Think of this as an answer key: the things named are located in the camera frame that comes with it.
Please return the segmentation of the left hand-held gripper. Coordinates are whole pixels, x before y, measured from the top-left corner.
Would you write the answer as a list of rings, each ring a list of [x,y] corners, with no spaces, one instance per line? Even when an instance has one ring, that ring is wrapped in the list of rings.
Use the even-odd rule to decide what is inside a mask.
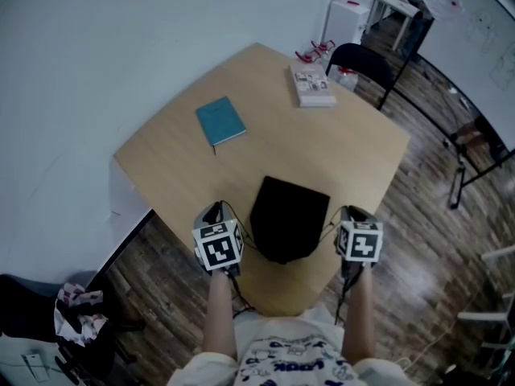
[[[202,268],[238,277],[244,241],[230,205],[211,203],[194,219],[193,228],[194,252]]]

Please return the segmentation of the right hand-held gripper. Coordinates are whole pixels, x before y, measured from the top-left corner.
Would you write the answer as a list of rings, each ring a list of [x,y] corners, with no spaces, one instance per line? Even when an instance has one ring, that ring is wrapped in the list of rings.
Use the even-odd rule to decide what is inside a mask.
[[[348,283],[361,266],[378,262],[383,245],[383,223],[353,205],[341,208],[340,220],[334,244],[341,257],[340,276]]]

